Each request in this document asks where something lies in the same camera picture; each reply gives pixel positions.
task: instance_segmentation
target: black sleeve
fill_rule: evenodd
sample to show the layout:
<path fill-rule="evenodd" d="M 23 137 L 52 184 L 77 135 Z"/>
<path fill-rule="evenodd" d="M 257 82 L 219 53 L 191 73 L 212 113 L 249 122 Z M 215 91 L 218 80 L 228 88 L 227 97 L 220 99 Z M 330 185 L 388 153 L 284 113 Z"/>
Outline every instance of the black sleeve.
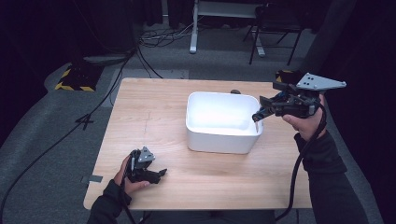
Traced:
<path fill-rule="evenodd" d="M 297 133 L 294 137 L 301 151 L 306 144 Z M 347 171 L 332 136 L 326 132 L 304 156 L 309 176 L 311 203 L 317 223 L 368 223 L 367 216 L 347 179 Z"/>
<path fill-rule="evenodd" d="M 117 223 L 116 218 L 122 211 L 120 191 L 120 186 L 118 186 L 114 180 L 110 180 L 103 191 L 103 195 L 98 197 L 93 203 L 90 218 L 87 223 Z M 131 202 L 131 197 L 125 192 L 122 193 L 122 196 L 126 204 Z"/>

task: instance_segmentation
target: gray carpet floor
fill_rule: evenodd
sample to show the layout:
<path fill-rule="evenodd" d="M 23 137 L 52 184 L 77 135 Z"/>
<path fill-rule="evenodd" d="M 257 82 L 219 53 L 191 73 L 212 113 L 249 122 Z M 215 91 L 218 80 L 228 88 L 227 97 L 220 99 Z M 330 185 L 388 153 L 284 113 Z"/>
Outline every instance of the gray carpet floor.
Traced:
<path fill-rule="evenodd" d="M 150 65 L 162 71 L 187 71 L 189 79 L 274 81 L 280 69 L 296 70 L 304 61 L 315 35 L 305 31 L 290 66 L 286 66 L 289 49 L 266 49 L 266 56 L 257 54 L 248 64 L 252 39 L 242 42 L 243 29 L 206 29 L 198 37 L 196 54 L 189 53 L 191 36 L 174 41 L 162 48 L 141 47 Z M 285 41 L 292 40 L 290 35 Z M 102 55 L 103 59 L 112 58 Z M 75 120 L 90 113 L 105 97 L 120 64 L 106 67 L 96 86 L 97 91 L 55 90 L 68 64 L 48 75 L 45 86 L 48 94 L 21 119 L 0 149 L 0 197 L 3 198 L 12 181 L 35 158 L 69 133 Z M 136 55 L 126 64 L 123 73 L 144 69 Z M 98 107 L 93 123 L 84 131 L 76 128 L 60 144 L 51 149 L 21 178 L 7 198 L 5 223 L 85 223 L 90 211 L 83 207 L 87 186 L 83 176 L 91 175 L 99 152 L 112 106 Z M 340 154 L 348 167 L 347 176 L 358 193 L 370 223 L 382 223 L 371 188 L 359 166 L 347 150 L 342 136 L 333 123 L 331 113 L 328 129 L 336 139 Z M 315 223 L 312 209 L 299 209 L 300 223 Z M 124 213 L 119 223 L 128 223 Z M 296 223 L 296 211 L 279 223 Z"/>

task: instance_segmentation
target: black curtain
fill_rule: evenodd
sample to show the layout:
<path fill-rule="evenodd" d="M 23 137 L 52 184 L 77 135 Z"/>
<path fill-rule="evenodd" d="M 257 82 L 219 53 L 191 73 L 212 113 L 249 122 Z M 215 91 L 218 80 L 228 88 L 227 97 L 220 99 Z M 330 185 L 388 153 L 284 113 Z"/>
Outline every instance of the black curtain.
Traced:
<path fill-rule="evenodd" d="M 394 1 L 357 1 L 319 71 L 347 84 L 328 91 L 326 98 L 385 223 L 396 223 L 395 10 Z"/>

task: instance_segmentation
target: person's left hand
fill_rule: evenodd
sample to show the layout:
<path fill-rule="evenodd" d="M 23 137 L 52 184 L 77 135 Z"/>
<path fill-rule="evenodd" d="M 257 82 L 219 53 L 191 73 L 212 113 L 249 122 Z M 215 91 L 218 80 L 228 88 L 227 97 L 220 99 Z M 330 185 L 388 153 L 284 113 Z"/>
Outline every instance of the person's left hand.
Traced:
<path fill-rule="evenodd" d="M 122 176 L 126 167 L 126 163 L 128 162 L 130 156 L 127 156 L 121 165 L 121 168 L 119 170 L 119 172 L 116 174 L 116 176 L 114 176 L 114 182 L 120 186 L 121 185 L 121 180 L 122 180 Z M 145 187 L 147 187 L 149 185 L 148 181 L 141 181 L 141 182 L 136 182 L 136 183 L 132 183 L 128 177 L 125 177 L 125 193 L 127 193 L 128 195 L 131 196 L 131 194 L 139 189 L 143 189 Z"/>

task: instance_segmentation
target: black chair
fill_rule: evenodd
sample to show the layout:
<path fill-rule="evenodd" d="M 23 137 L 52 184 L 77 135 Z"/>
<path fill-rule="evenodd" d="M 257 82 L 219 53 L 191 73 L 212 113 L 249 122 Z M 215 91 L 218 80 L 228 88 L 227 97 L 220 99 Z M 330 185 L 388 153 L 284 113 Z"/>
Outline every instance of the black chair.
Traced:
<path fill-rule="evenodd" d="M 294 51 L 297 47 L 300 39 L 301 32 L 304 27 L 298 18 L 294 4 L 291 1 L 284 1 L 276 3 L 264 3 L 261 7 L 256 7 L 256 20 L 250 26 L 247 34 L 245 35 L 244 41 L 249 34 L 254 33 L 254 42 L 251 49 L 249 64 L 253 60 L 253 54 L 256 48 L 256 42 L 259 34 L 278 34 L 282 35 L 280 39 L 274 45 L 263 45 L 266 48 L 287 48 L 292 49 L 288 60 L 290 65 Z M 294 41 L 294 45 L 290 46 L 279 46 L 278 44 L 285 38 L 287 34 L 297 34 Z"/>

